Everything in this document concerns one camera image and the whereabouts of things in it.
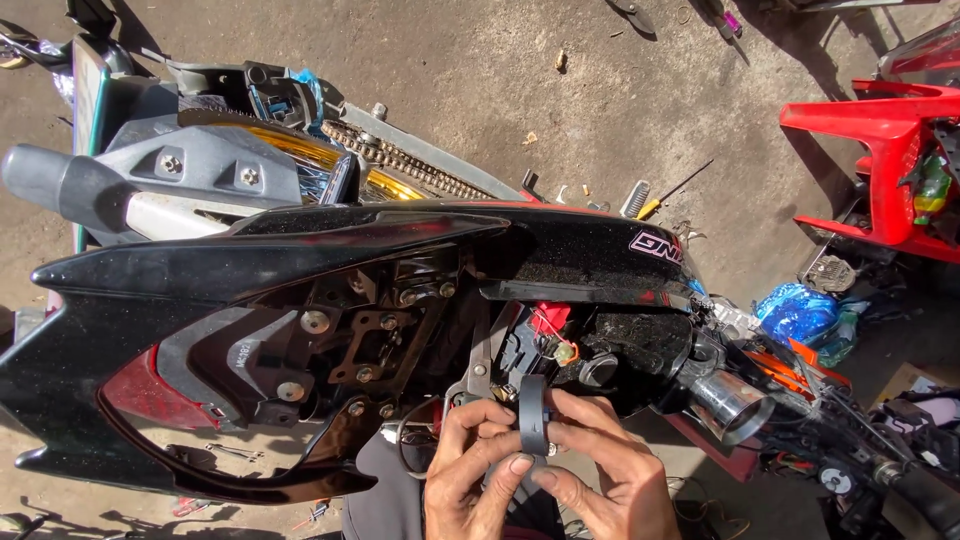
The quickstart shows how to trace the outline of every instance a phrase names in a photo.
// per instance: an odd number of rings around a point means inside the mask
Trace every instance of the motorcycle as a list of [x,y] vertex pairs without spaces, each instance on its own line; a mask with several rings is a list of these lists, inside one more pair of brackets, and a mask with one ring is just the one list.
[[[670,231],[490,182],[382,111],[342,105],[319,126],[340,146],[326,143],[303,130],[311,103],[327,104],[275,66],[167,61],[176,81],[162,83],[110,77],[84,45],[78,155],[21,145],[3,164],[14,194],[101,246],[35,270],[61,304],[0,356],[0,405],[44,442],[18,468],[314,501],[373,486],[360,448],[387,425],[401,448],[428,407],[427,438],[452,407],[497,400],[517,411],[524,450],[550,454],[543,391],[560,387],[607,397],[621,418],[651,407],[738,479],[823,484],[837,538],[960,538],[948,427],[906,397],[883,414],[914,428],[879,428],[811,351],[738,325]],[[194,107],[210,100],[231,110]],[[445,196],[457,193],[487,200]],[[291,466],[238,478],[167,454],[131,414],[315,434]]]

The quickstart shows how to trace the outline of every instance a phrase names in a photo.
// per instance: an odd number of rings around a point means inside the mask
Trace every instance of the black motorcycle tail fairing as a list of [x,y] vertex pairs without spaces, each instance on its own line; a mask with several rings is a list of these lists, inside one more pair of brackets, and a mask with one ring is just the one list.
[[[135,356],[213,312],[326,273],[450,246],[471,248],[467,267],[497,291],[493,297],[556,296],[558,286],[576,285],[560,287],[576,296],[569,302],[615,289],[619,304],[686,310],[700,291],[671,233],[597,212],[509,203],[276,209],[224,236],[86,252],[34,272],[63,307],[0,356],[0,405],[46,445],[16,466],[238,503],[369,489],[375,479],[360,474],[354,459],[382,422],[377,411],[396,404],[445,298],[423,304],[400,375],[367,392],[338,384],[324,396],[329,412],[300,461],[270,478],[234,478],[175,460],[132,428],[101,388]],[[366,412],[348,414],[353,404]]]

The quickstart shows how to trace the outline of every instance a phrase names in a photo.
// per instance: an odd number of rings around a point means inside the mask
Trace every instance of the concrete floor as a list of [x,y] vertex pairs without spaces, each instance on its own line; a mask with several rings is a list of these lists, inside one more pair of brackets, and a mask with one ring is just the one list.
[[[658,26],[657,41],[635,34],[600,1],[493,0],[468,9],[439,0],[115,2],[126,21],[120,38],[131,50],[148,46],[179,61],[310,67],[352,103],[388,105],[395,125],[508,184],[517,185],[533,168],[541,177],[538,190],[551,200],[562,184],[571,185],[565,199],[572,206],[590,199],[619,208],[637,180],[649,181],[657,194],[715,158],[653,221],[670,226],[689,219],[705,233],[690,245],[705,285],[744,306],[793,279],[810,243],[790,218],[832,216],[862,154],[854,143],[788,138],[778,124],[780,107],[852,97],[850,78],[869,77],[878,55],[960,7],[949,0],[789,17],[757,14],[754,2],[743,0],[741,11],[729,5],[745,26],[734,49],[683,0],[644,3]],[[42,37],[67,40],[75,32],[60,3],[8,0],[4,8],[0,16]],[[553,69],[561,48],[569,57],[563,75]],[[0,72],[0,87],[0,148],[29,142],[69,150],[70,130],[57,117],[68,118],[70,110],[46,72],[35,66]],[[538,141],[522,145],[529,132]],[[41,304],[44,291],[28,277],[42,262],[67,255],[67,224],[0,190],[0,235],[0,304]],[[20,501],[28,497],[81,529],[127,530],[121,523],[127,516],[156,524],[152,536],[175,532],[178,538],[204,528],[216,532],[202,537],[302,538],[337,525],[333,515],[292,531],[306,504],[211,508],[197,518],[206,521],[176,525],[169,497],[14,470],[13,458],[36,442],[9,418],[0,417],[0,424],[0,476],[9,486],[0,490],[0,512],[29,513]],[[702,453],[660,419],[645,419],[638,429],[655,443],[670,474],[695,474],[712,497],[725,501],[729,516],[754,520],[741,539],[825,537],[815,488],[770,478],[736,484],[712,463],[701,464]],[[280,441],[289,444],[270,450],[289,457],[302,436],[258,434],[237,446]],[[65,537],[69,526],[56,528],[61,531],[51,537]]]

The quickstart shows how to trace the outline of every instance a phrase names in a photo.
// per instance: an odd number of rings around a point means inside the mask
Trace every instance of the screwdriver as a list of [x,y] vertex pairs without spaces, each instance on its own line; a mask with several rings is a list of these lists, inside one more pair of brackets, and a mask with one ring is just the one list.
[[674,186],[673,186],[669,191],[667,191],[666,194],[664,194],[662,197],[660,197],[659,199],[654,199],[653,201],[650,201],[649,203],[643,205],[643,208],[640,209],[640,211],[636,214],[636,219],[644,220],[644,219],[650,217],[650,214],[654,213],[654,210],[656,210],[656,209],[660,206],[660,201],[663,201],[663,200],[665,200],[667,197],[669,197],[670,195],[673,195],[678,189],[680,189],[681,187],[683,187],[684,184],[686,184],[687,182],[690,182],[690,179],[692,179],[693,177],[695,177],[695,176],[697,176],[698,174],[700,174],[700,171],[706,169],[711,163],[713,163],[713,158],[710,158],[709,161],[707,161],[707,162],[704,163],[703,165],[700,165],[700,168],[699,168],[699,169],[693,171],[693,173],[690,174],[690,176],[688,176],[688,177],[684,178],[683,180],[681,180],[679,184],[674,185]]

